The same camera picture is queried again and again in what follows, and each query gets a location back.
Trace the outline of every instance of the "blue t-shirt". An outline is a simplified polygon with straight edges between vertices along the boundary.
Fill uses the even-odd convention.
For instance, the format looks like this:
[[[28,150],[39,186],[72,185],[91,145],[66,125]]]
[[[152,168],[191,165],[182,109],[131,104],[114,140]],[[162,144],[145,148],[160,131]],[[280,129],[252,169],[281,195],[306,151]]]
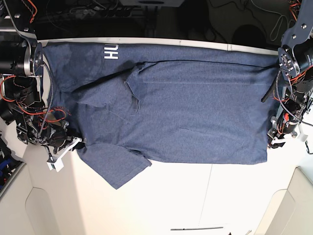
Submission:
[[[267,160],[277,57],[223,50],[66,43],[45,47],[80,158],[114,188],[151,163]]]

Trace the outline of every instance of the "shirt sleeve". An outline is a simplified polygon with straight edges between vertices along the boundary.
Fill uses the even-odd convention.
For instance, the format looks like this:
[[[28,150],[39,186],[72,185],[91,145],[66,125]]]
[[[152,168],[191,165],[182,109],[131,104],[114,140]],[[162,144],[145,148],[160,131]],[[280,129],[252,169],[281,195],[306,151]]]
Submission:
[[[151,166],[140,152],[108,143],[87,145],[78,155],[115,189]]]

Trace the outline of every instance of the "white panel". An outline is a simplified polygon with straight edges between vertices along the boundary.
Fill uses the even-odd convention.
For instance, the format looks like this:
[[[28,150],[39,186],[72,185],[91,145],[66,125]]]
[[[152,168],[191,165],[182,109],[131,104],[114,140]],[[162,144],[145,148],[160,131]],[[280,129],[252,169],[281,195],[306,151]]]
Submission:
[[[61,234],[46,191],[33,188],[26,200],[25,208],[37,235]]]
[[[0,198],[0,234],[35,235],[25,210],[32,188],[27,166],[23,166]]]
[[[275,217],[273,218],[265,234],[266,235],[282,234],[282,231],[285,229],[286,225],[289,223],[291,217],[293,216],[295,208],[296,202],[291,196],[291,194],[287,191]]]
[[[153,162],[120,189],[113,189],[76,152],[49,171],[44,148],[29,146],[24,159],[34,187],[49,194],[61,234],[159,235],[196,227],[211,165]]]
[[[295,201],[295,210],[282,235],[313,233],[313,185],[300,169],[294,171],[288,192]]]
[[[266,209],[266,212],[255,232],[255,235],[264,235],[266,233],[287,192],[287,189],[283,189],[277,191],[273,195],[268,208]]]

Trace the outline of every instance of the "black cable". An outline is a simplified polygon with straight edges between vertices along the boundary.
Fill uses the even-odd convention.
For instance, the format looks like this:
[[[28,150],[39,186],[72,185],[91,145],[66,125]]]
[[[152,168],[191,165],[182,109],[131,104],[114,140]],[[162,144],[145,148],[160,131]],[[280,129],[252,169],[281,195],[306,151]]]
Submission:
[[[228,43],[227,40],[225,39],[225,37],[224,37],[219,31],[217,31],[217,30],[213,27],[213,25],[212,25],[212,23],[211,23],[211,21],[210,21],[210,15],[208,16],[208,18],[209,18],[209,24],[210,24],[209,28],[211,29],[211,31],[212,31],[213,34],[214,34],[214,39],[213,39],[212,41],[215,41],[215,40],[216,40],[216,35],[219,35],[219,36],[221,37],[221,39],[222,39],[225,43]]]
[[[65,31],[65,32],[71,33],[70,31],[68,31],[68,30],[66,30],[66,29],[64,29],[64,28],[61,28],[61,27],[55,25],[55,24],[50,20],[49,15],[48,15],[48,5],[49,5],[49,3],[50,3],[50,0],[47,2],[47,5],[46,5],[46,7],[45,7],[45,14],[46,14],[46,16],[47,16],[47,18],[48,18],[48,21],[49,21],[53,26],[55,26],[56,28],[59,28],[59,29]]]
[[[50,112],[50,109],[51,109],[51,106],[52,106],[52,101],[53,101],[53,95],[54,95],[52,76],[51,76],[51,72],[50,72],[49,66],[48,66],[45,62],[43,62],[43,66],[44,66],[45,69],[47,70],[48,76],[49,76],[49,80],[50,80],[50,102],[49,102],[49,104],[48,104],[48,108],[47,108],[47,111],[46,111],[46,113],[45,113],[44,120],[43,120],[43,122],[42,122],[40,131],[39,131],[39,134],[38,134],[38,138],[41,137],[41,133],[42,133],[42,131],[43,131],[43,129],[44,129],[45,121],[47,120],[48,114],[49,114],[49,112]]]
[[[261,102],[264,103],[272,94],[272,92],[275,90],[275,85],[276,85],[276,79],[273,80],[271,86],[269,87],[268,91],[265,93],[263,98],[261,99]]]
[[[235,4],[236,8],[237,8],[239,11],[241,11],[241,12],[244,12],[245,10],[248,10],[248,11],[251,13],[252,17],[261,25],[262,30],[263,30],[264,33],[265,33],[265,37],[266,37],[266,38],[268,37],[268,36],[267,36],[267,33],[266,33],[266,30],[265,30],[265,27],[264,27],[264,25],[262,24],[262,22],[261,22],[258,18],[256,18],[256,17],[254,16],[252,10],[247,7],[249,1],[245,1],[245,2],[241,3],[241,0],[240,0],[240,4],[242,4],[242,6],[244,7],[243,9],[241,9],[241,8],[237,5],[237,3],[236,3],[235,1],[230,1],[230,2],[224,3],[224,4],[219,5],[219,6],[213,6],[211,0],[209,0],[209,3],[210,3],[210,5],[211,5],[213,8],[220,8],[220,7],[223,7],[223,6],[226,6],[226,5],[229,5],[229,4],[233,3],[233,4]]]
[[[313,155],[313,153],[310,152],[308,141],[305,141],[305,146],[307,147],[307,153]]]

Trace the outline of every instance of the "electronic component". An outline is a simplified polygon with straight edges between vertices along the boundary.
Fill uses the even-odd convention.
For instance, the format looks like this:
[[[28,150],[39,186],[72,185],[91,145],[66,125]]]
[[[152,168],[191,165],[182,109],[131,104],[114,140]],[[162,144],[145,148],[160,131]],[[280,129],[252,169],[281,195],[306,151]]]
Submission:
[[[0,7],[4,3],[6,8],[3,12],[7,15],[4,17],[11,20],[12,28],[20,37],[17,41],[0,42],[0,117],[7,125],[16,122],[17,137],[23,143],[43,145],[46,148],[51,146],[53,154],[63,151],[63,156],[82,140],[68,134],[68,122],[65,121],[68,111],[64,107],[52,107],[52,76],[49,66],[43,62],[42,45],[37,42],[31,27],[37,8],[31,0],[26,2],[0,0]],[[47,107],[41,99],[41,91],[38,91],[38,88],[42,89],[44,67],[50,81]],[[54,114],[60,114],[60,118],[56,119]],[[60,170],[62,160],[57,161],[57,157],[52,157],[52,161],[50,155],[48,165],[57,162]]]

